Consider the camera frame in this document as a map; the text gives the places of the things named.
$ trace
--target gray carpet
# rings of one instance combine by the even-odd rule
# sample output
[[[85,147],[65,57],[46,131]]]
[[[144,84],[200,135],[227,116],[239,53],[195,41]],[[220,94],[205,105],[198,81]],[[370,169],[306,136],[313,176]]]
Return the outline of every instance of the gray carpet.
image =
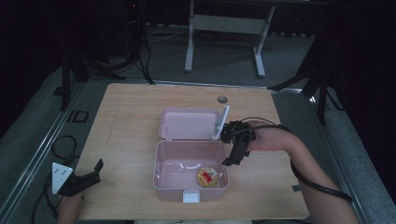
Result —
[[[151,32],[184,31],[183,27],[149,28]],[[313,38],[282,35],[267,37],[263,48],[263,62],[266,78],[256,76],[252,48],[258,43],[257,36],[223,35],[234,41],[214,41],[211,34],[197,33],[192,71],[184,72],[187,50],[185,33],[168,38],[171,34],[149,36],[149,51],[142,49],[145,62],[149,58],[148,70],[151,78],[159,83],[188,82],[208,85],[231,86],[271,86],[293,77],[309,49]],[[112,58],[113,63],[120,58]],[[135,64],[117,71],[127,77],[128,83],[145,83],[139,65]],[[84,146],[95,113],[102,100],[108,83],[114,82],[100,75],[92,75],[88,83],[73,82],[75,100],[68,110],[60,112],[61,97],[53,96],[57,86],[61,85],[61,72],[58,70],[43,83],[31,103],[0,140],[0,176],[2,188],[0,202],[2,215],[7,215],[9,223],[29,223],[35,201],[43,189],[43,182],[50,171],[51,164],[59,161],[49,151],[48,145],[57,137],[73,135],[78,142],[77,153]],[[291,86],[300,89],[304,80]],[[311,149],[323,169],[346,192],[357,199],[355,209],[362,223],[391,223],[396,220],[396,209],[370,163],[359,137],[344,112],[337,111],[327,104],[327,126],[322,126],[316,117],[316,105],[309,102],[297,91],[274,93],[274,101],[283,124],[290,127]],[[85,123],[67,122],[70,112],[89,112]],[[72,149],[72,142],[64,139],[56,144],[56,150],[62,153]],[[42,163],[33,172],[27,169],[28,162],[40,148],[46,148]],[[19,189],[21,196],[11,198],[12,190],[18,189],[21,174],[29,173],[34,178],[26,180],[25,189]],[[44,201],[35,213],[37,223],[53,223],[54,219]],[[80,221],[80,223],[104,223],[104,221]],[[123,223],[122,220],[105,223]],[[268,223],[292,223],[286,220],[272,220]]]

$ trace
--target person's right arm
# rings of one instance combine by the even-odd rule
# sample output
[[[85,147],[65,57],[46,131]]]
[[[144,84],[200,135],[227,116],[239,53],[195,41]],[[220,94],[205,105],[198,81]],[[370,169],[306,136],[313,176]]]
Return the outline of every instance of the person's right arm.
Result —
[[[250,121],[250,126],[267,124]],[[278,128],[254,130],[256,140],[249,144],[248,150],[286,151],[294,167],[307,180],[329,189],[339,190],[324,173],[306,145],[297,136]],[[339,197],[313,189],[299,180],[305,204],[314,223],[359,223],[350,204]]]

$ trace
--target human arm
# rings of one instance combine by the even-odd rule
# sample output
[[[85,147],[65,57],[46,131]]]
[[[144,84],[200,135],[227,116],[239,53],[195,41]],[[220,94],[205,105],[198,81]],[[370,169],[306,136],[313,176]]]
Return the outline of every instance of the human arm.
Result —
[[[251,127],[266,124],[262,121],[249,122]],[[254,133],[256,140],[249,144],[248,150],[284,150],[289,154],[296,170],[305,179],[329,189],[339,190],[297,136],[278,128],[256,129]],[[314,223],[359,223],[346,200],[313,189],[300,180],[299,183]]]
[[[75,223],[81,210],[82,199],[82,192],[72,197],[60,196],[57,224]]]

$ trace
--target metal floor strip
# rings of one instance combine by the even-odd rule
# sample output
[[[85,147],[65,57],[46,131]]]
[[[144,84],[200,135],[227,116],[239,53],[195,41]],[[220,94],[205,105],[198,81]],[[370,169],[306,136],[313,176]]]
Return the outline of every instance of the metal floor strip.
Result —
[[[19,205],[26,190],[28,190],[30,184],[35,178],[38,169],[40,168],[48,152],[50,151],[51,143],[57,137],[58,133],[64,126],[66,115],[69,113],[70,108],[78,98],[78,95],[80,94],[84,85],[85,85],[84,83],[76,84],[76,87],[73,89],[72,94],[70,96],[69,105],[64,111],[61,111],[59,113],[58,117],[56,118],[51,128],[49,129],[49,132],[41,142],[35,155],[30,160],[29,164],[25,167],[25,169],[21,172],[21,175],[16,181],[14,188],[12,189],[11,193],[8,195],[5,203],[3,204],[0,210],[0,223],[7,223],[11,218],[13,212],[15,211],[16,207]]]

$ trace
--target forearm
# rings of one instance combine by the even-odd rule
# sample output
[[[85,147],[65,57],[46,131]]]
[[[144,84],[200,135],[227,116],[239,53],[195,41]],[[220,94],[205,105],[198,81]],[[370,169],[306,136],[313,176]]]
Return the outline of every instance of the forearm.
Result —
[[[339,190],[324,173],[308,148],[299,139],[290,139],[286,149],[296,170],[310,182],[329,189]],[[299,180],[305,204],[314,223],[359,223],[350,204],[342,198],[332,196],[307,186]]]

